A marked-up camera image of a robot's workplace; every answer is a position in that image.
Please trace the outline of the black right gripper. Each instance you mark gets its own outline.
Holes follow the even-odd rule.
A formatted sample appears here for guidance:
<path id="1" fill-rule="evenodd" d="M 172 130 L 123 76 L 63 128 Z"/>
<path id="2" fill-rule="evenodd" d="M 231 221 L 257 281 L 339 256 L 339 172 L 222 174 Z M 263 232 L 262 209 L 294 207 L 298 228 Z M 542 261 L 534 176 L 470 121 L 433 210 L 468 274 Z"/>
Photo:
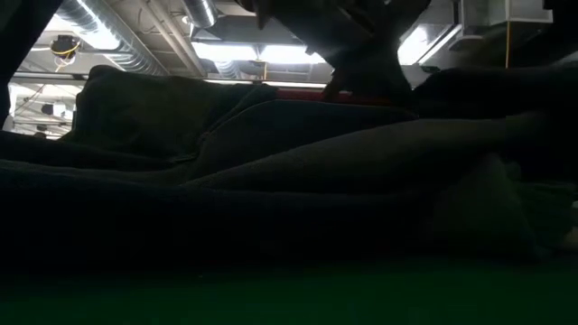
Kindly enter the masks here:
<path id="1" fill-rule="evenodd" d="M 362 97 L 410 98 L 397 51 L 401 36 L 429 5 L 429 0 L 246 0 L 258 29 L 279 22 L 333 67 L 326 98 L 342 90 Z"/>

